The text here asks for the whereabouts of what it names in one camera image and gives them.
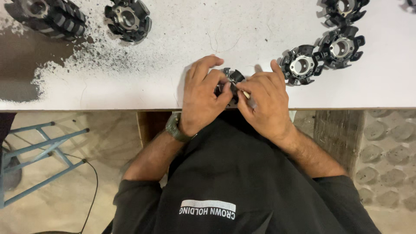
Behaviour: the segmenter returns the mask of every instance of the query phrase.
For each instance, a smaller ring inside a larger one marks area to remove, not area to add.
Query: hand
[[[289,118],[285,76],[276,60],[272,60],[270,66],[273,72],[258,72],[247,82],[237,84],[237,88],[250,93],[257,104],[256,108],[251,108],[243,92],[238,91],[238,109],[258,133],[280,146],[296,128]]]
[[[224,63],[214,55],[201,58],[192,64],[186,73],[185,90],[183,94],[183,107],[179,129],[188,136],[197,134],[201,129],[210,124],[227,107],[233,94],[231,83],[223,72],[208,69]],[[223,93],[215,96],[214,89],[218,82],[226,83]]]

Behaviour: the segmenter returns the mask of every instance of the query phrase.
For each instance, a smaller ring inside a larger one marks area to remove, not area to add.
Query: white table
[[[142,43],[129,45],[105,24],[104,6],[112,2],[74,2],[89,16],[85,35],[102,40],[74,52],[85,67],[79,61],[74,66],[73,57],[64,67],[49,62],[37,70],[43,80],[39,100],[0,101],[0,110],[180,109],[184,68],[193,61],[217,54],[225,60],[219,68],[250,76],[254,66],[271,71],[270,60],[313,45],[330,30],[317,17],[323,9],[317,0],[144,0],[153,27]],[[289,107],[416,107],[416,14],[404,11],[404,2],[371,0],[354,24],[366,38],[361,60],[344,70],[324,70],[310,85],[287,87]],[[1,29],[12,18],[3,6],[0,14]]]

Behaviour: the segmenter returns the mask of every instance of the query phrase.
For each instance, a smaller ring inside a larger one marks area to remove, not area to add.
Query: stool
[[[64,143],[65,141],[67,141],[71,137],[89,132],[89,129],[86,128],[84,130],[74,132],[74,133],[71,133],[71,134],[67,134],[67,135],[62,136],[62,137],[57,137],[57,138],[54,138],[54,139],[50,139],[49,136],[46,135],[46,133],[42,130],[42,128],[43,127],[48,127],[48,126],[54,126],[54,125],[55,125],[55,122],[49,122],[49,123],[46,123],[46,124],[38,124],[38,125],[29,126],[29,127],[22,127],[22,128],[19,128],[19,129],[10,130],[9,134],[13,134],[13,133],[17,133],[17,132],[24,132],[24,131],[35,129],[42,135],[42,137],[45,139],[45,141],[41,142],[41,143],[38,143],[38,144],[28,146],[28,147],[25,147],[25,148],[22,148],[22,149],[17,149],[15,151],[10,151],[10,150],[2,147],[2,149],[1,149],[2,150],[2,154],[1,154],[2,156],[1,156],[1,159],[0,159],[1,160],[0,161],[1,162],[0,163],[0,209],[7,206],[7,205],[10,205],[11,203],[17,201],[18,199],[28,195],[29,193],[37,190],[38,188],[40,188],[40,187],[42,187],[46,184],[48,184],[52,180],[55,180],[56,178],[66,174],[67,172],[72,171],[76,167],[78,167],[78,166],[80,166],[80,165],[82,165],[86,162],[86,160],[83,159],[82,161],[80,161],[76,164],[73,164],[71,161],[69,161],[67,156],[65,156],[65,154],[58,148],[58,146],[60,146],[62,143]],[[12,157],[16,157],[16,156],[18,156],[22,153],[26,153],[28,151],[38,149],[38,148],[41,148],[41,147],[47,146],[47,145],[50,145],[49,148],[46,149],[44,152],[40,153],[39,155],[37,155],[36,157],[34,157],[32,160],[30,160],[28,162],[21,163],[17,166],[14,166],[14,167],[6,168]],[[49,178],[49,179],[47,179],[47,180],[45,180],[41,183],[38,183],[37,185],[31,187],[30,189],[27,189],[27,190],[19,193],[18,195],[16,195],[16,196],[8,199],[7,201],[5,201],[4,200],[4,187],[3,187],[4,175],[6,173],[9,173],[9,172],[12,172],[12,171],[15,171],[15,170],[19,170],[19,169],[21,169],[21,168],[23,168],[27,165],[30,165],[34,162],[37,162],[37,161],[40,161],[42,159],[45,159],[45,158],[49,157],[48,153],[51,152],[51,151],[55,151],[56,154],[68,165],[68,168],[59,172],[58,174],[52,176],[51,178]]]

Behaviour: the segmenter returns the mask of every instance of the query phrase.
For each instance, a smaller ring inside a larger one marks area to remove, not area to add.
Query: thin wire
[[[88,221],[88,218],[89,218],[89,214],[91,213],[92,205],[94,205],[95,196],[97,195],[97,190],[98,190],[98,174],[97,174],[97,171],[95,170],[95,168],[88,161],[86,161],[86,159],[82,159],[80,157],[76,157],[76,156],[69,155],[69,154],[65,154],[65,155],[70,156],[70,157],[74,157],[74,158],[78,158],[78,159],[81,159],[81,160],[85,160],[85,162],[88,163],[94,169],[95,177],[97,179],[97,186],[95,187],[94,198],[92,199],[91,206],[89,207],[89,211],[88,211],[88,214],[87,214],[87,218],[85,219],[84,225],[82,226],[82,229],[79,232],[79,234],[82,234],[82,232],[84,231],[85,225],[87,224],[87,221]]]

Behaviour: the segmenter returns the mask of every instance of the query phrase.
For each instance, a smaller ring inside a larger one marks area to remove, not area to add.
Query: man's left hand
[[[179,123],[181,132],[188,136],[197,134],[210,124],[227,107],[233,94],[231,83],[223,72],[212,69],[224,63],[214,55],[201,58],[192,64],[186,73],[185,90],[183,94],[182,115]],[[214,94],[218,82],[226,83],[220,96]]]

